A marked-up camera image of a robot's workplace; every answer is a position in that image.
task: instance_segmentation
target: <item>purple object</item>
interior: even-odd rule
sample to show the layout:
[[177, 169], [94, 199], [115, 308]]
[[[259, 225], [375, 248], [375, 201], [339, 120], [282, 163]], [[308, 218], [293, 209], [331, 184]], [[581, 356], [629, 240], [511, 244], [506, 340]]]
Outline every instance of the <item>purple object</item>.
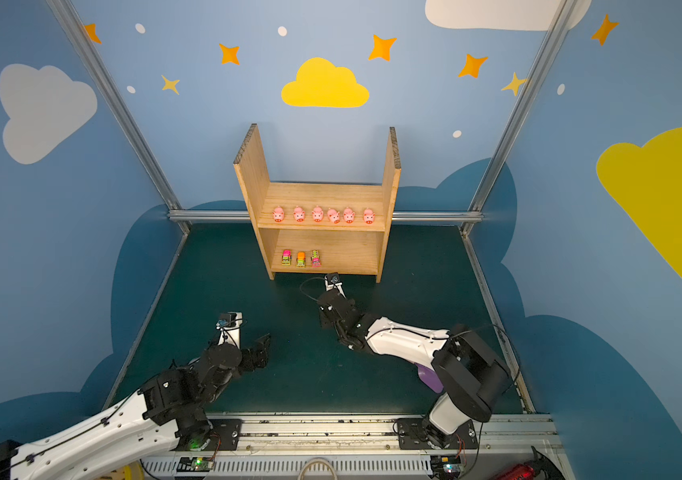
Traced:
[[419, 363], [415, 366], [419, 367], [419, 378], [426, 384], [434, 393], [442, 392], [442, 382], [434, 370], [427, 368]]

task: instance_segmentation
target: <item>black bracket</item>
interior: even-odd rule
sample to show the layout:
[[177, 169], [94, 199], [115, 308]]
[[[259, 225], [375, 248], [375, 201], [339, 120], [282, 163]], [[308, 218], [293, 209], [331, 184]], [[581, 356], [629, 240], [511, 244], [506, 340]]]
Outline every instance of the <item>black bracket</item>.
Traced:
[[469, 420], [456, 429], [452, 435], [439, 432], [439, 441], [434, 432], [429, 435], [423, 426], [423, 418], [398, 418], [395, 423], [397, 441], [400, 450], [452, 450], [459, 448], [459, 438], [464, 442], [465, 450], [476, 450], [479, 447], [474, 424]]
[[[211, 422], [211, 442], [204, 448], [205, 452], [214, 452], [218, 447], [219, 451], [237, 450], [240, 443], [240, 428], [243, 421], [239, 418], [210, 418]], [[221, 439], [221, 446], [218, 446], [218, 439]]]

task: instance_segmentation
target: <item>yellow cloud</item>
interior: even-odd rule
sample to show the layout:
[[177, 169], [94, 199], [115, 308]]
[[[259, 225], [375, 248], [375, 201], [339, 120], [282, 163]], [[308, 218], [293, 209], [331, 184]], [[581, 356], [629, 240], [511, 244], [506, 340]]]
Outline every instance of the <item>yellow cloud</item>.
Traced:
[[600, 156], [602, 186], [682, 278], [682, 128]]
[[369, 96], [368, 89], [357, 83], [354, 72], [336, 67], [325, 58], [304, 62], [296, 81], [283, 87], [283, 101], [293, 107], [360, 107]]

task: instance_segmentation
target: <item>wooden shelf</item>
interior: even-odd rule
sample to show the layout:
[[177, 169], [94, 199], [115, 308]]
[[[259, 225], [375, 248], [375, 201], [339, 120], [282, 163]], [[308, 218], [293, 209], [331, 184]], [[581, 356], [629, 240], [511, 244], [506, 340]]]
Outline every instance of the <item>wooden shelf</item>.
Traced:
[[[256, 124], [250, 125], [240, 151], [234, 159], [234, 170], [243, 191], [253, 230], [256, 232], [263, 262], [270, 279], [275, 272], [303, 274], [375, 275], [381, 281], [392, 213], [397, 198], [401, 173], [399, 149], [394, 127], [389, 129], [386, 143], [384, 176], [381, 185], [295, 184], [269, 180], [267, 161]], [[285, 219], [275, 222], [274, 208], [285, 210]], [[293, 219], [293, 208], [307, 212], [303, 222]], [[325, 213], [321, 222], [312, 219], [312, 209], [321, 206]], [[346, 207], [355, 211], [355, 220], [330, 223], [328, 208], [342, 213]], [[372, 224], [363, 221], [365, 208], [375, 213]], [[282, 264], [283, 250], [293, 254], [291, 265]], [[312, 250], [319, 251], [321, 267], [311, 266]], [[296, 266], [298, 252], [307, 254], [307, 266]]]
[[[280, 230], [271, 258], [272, 272], [298, 272], [301, 274], [375, 275], [379, 271], [379, 249], [383, 232], [333, 232], [328, 230]], [[283, 265], [283, 250], [290, 249], [293, 256], [290, 266]], [[312, 250], [319, 251], [320, 267], [311, 266]], [[307, 266], [296, 266], [298, 252], [307, 254]]]
[[[296, 228], [314, 230], [358, 230], [365, 232], [383, 232], [385, 216], [383, 210], [383, 191], [381, 185], [339, 185], [339, 184], [269, 184], [267, 198], [258, 216], [259, 228]], [[325, 215], [321, 222], [312, 219], [312, 209], [321, 206]], [[285, 219], [274, 221], [272, 212], [276, 206], [285, 210]], [[303, 222], [293, 218], [293, 208], [300, 206], [307, 212]], [[328, 219], [328, 208], [335, 208], [342, 213], [346, 207], [355, 211], [355, 219], [351, 224], [343, 220], [333, 224]], [[363, 212], [370, 208], [376, 214], [372, 224], [363, 222]]]

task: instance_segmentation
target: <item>wire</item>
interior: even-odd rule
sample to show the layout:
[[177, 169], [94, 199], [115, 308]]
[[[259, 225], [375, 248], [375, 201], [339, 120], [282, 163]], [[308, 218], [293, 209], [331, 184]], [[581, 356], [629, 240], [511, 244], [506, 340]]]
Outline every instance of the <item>wire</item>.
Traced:
[[227, 335], [227, 332], [229, 332], [231, 330], [237, 330], [237, 329], [229, 329], [229, 330], [224, 329], [224, 328], [221, 329], [221, 333], [223, 334], [223, 339], [224, 340], [232, 339], [232, 343], [234, 344], [234, 346], [237, 347], [237, 349], [240, 349], [240, 346], [237, 345], [237, 341], [234, 340], [234, 337], [231, 335]]
[[213, 432], [213, 436], [218, 438], [218, 445], [216, 446], [216, 451], [213, 452], [213, 464], [211, 465], [211, 470], [216, 466], [216, 455], [218, 455], [218, 449], [221, 448], [221, 437], [219, 437], [215, 432]]
[[379, 330], [379, 331], [377, 331], [377, 332], [373, 332], [373, 333], [367, 335], [367, 336], [365, 337], [365, 339], [366, 339], [366, 340], [367, 340], [367, 339], [371, 339], [371, 338], [373, 338], [375, 335], [378, 335], [378, 334], [381, 333], [381, 332], [388, 332], [388, 331], [390, 331], [390, 330], [404, 330], [404, 331], [406, 331], [406, 332], [411, 332], [411, 333], [413, 333], [414, 335], [422, 336], [422, 337], [424, 337], [425, 339], [431, 339], [431, 340], [450, 340], [450, 339], [451, 339], [451, 337], [449, 337], [449, 336], [447, 336], [447, 337], [442, 337], [442, 338], [435, 338], [435, 337], [433, 337], [433, 336], [426, 335], [426, 334], [424, 334], [424, 333], [422, 333], [422, 332], [414, 332], [413, 330], [406, 329], [406, 328], [403, 328], [403, 327], [401, 327], [401, 326], [387, 326], [387, 327], [384, 328], [384, 329], [381, 329], [381, 330]]
[[[506, 338], [506, 341], [509, 342], [509, 346], [511, 347], [512, 353], [514, 353], [514, 354], [515, 354], [515, 358], [518, 359], [518, 358], [520, 357], [520, 354], [517, 352], [517, 349], [515, 348], [515, 344], [512, 342], [512, 339], [509, 338], [509, 335], [507, 334], [506, 330], [502, 329], [500, 326], [496, 325], [495, 323], [490, 323], [489, 325], [479, 326], [479, 327], [477, 327], [477, 328], [475, 328], [475, 329], [469, 329], [469, 330], [464, 330], [463, 332], [458, 332], [458, 333], [456, 333], [455, 335], [451, 335], [450, 337], [448, 337], [447, 340], [454, 339], [454, 338], [456, 338], [457, 336], [463, 335], [464, 333], [476, 332], [476, 331], [478, 331], [478, 330], [484, 330], [484, 329], [489, 328], [489, 327], [491, 327], [491, 326], [494, 327], [494, 328], [496, 328], [498, 331], [500, 331], [501, 333], [504, 334], [504, 338]], [[509, 386], [507, 386], [507, 387], [504, 389], [504, 391], [501, 392], [502, 395], [505, 394], [505, 393], [507, 393], [507, 392], [509, 391], [509, 389], [511, 389], [512, 386], [515, 385], [515, 384], [517, 383], [517, 380], [518, 380], [519, 377], [520, 377], [520, 372], [521, 372], [521, 371], [522, 371], [522, 369], [521, 369], [520, 366], [518, 365], [518, 366], [517, 366], [517, 372], [515, 373], [514, 377], [511, 379], [511, 383], [509, 383]]]
[[325, 280], [325, 277], [324, 277], [324, 276], [313, 276], [313, 277], [311, 277], [311, 278], [307, 278], [306, 280], [304, 280], [304, 282], [302, 282], [300, 285], [298, 285], [298, 291], [299, 291], [299, 292], [303, 293], [303, 294], [306, 295], [308, 298], [310, 298], [310, 299], [314, 300], [315, 302], [317, 302], [317, 299], [316, 299], [316, 298], [314, 298], [313, 296], [311, 296], [311, 295], [308, 294], [307, 292], [304, 292], [304, 291], [303, 291], [303, 286], [306, 285], [307, 282], [309, 282], [310, 280]]
[[303, 466], [301, 472], [298, 474], [298, 480], [303, 480], [304, 476], [307, 474], [309, 469], [315, 465], [325, 466], [325, 468], [330, 470], [330, 475], [333, 475], [333, 480], [338, 480], [338, 475], [336, 475], [336, 469], [333, 468], [333, 465], [331, 465], [330, 462], [328, 462], [325, 458], [312, 458], [311, 460], [309, 460], [307, 464]]
[[96, 427], [98, 427], [98, 426], [107, 426], [107, 425], [109, 425], [109, 420], [111, 420], [111, 417], [115, 416], [116, 413], [120, 411], [120, 409], [125, 405], [125, 403], [126, 403], [132, 396], [133, 396], [133, 393], [131, 393], [129, 396], [127, 396], [127, 397], [125, 398], [125, 400], [123, 400], [122, 403], [121, 403], [121, 404], [120, 404], [120, 405], [119, 405], [119, 406], [118, 406], [118, 407], [117, 407], [117, 408], [116, 408], [108, 417], [102, 418], [98, 423], [94, 424], [93, 426], [90, 426], [90, 427], [86, 428], [85, 430], [83, 430], [82, 432], [77, 433], [77, 435], [73, 435], [73, 436], [67, 438], [66, 440], [63, 440], [63, 441], [61, 441], [61, 442], [58, 442], [58, 443], [55, 444], [55, 445], [49, 446], [49, 447], [47, 447], [45, 450], [40, 451], [39, 453], [31, 453], [31, 454], [27, 455], [23, 460], [21, 460], [21, 461], [19, 461], [19, 462], [16, 462], [16, 463], [14, 463], [13, 465], [11, 465], [11, 466], [9, 466], [9, 467], [2, 468], [2, 469], [0, 470], [0, 474], [1, 474], [1, 473], [5, 473], [5, 472], [7, 472], [8, 470], [11, 470], [12, 468], [15, 468], [15, 467], [17, 467], [17, 466], [19, 466], [20, 464], [25, 463], [25, 462], [28, 462], [29, 464], [31, 464], [31, 463], [34, 461], [34, 459], [37, 458], [38, 456], [40, 456], [40, 455], [42, 455], [42, 454], [44, 454], [44, 453], [46, 453], [46, 452], [49, 452], [49, 451], [52, 450], [53, 448], [60, 447], [60, 446], [64, 445], [64, 444], [67, 443], [67, 442], [71, 442], [71, 441], [74, 440], [75, 438], [80, 437], [80, 436], [83, 436], [84, 434], [88, 433], [90, 430], [93, 430], [94, 428], [96, 428]]
[[461, 452], [464, 452], [464, 466], [466, 465], [466, 444], [464, 443], [464, 439], [461, 437], [459, 438], [459, 453], [455, 454], [456, 457], [458, 457], [459, 462], [461, 462]]
[[149, 473], [148, 470], [146, 470], [146, 466], [144, 465], [144, 460], [138, 458], [138, 461], [141, 463], [141, 467], [144, 469], [144, 472], [146, 472], [150, 477], [154, 478], [154, 480], [160, 480], [159, 478], [155, 477], [151, 473]]
[[474, 460], [474, 462], [471, 463], [471, 467], [467, 468], [466, 471], [463, 472], [461, 474], [461, 476], [459, 476], [459, 478], [464, 478], [466, 475], [469, 475], [471, 470], [473, 470], [474, 467], [477, 466], [477, 458], [480, 456], [480, 439], [482, 438], [482, 427], [484, 427], [484, 426], [485, 426], [484, 423], [480, 424], [480, 433], [477, 436], [477, 453], [475, 453], [475, 460]]

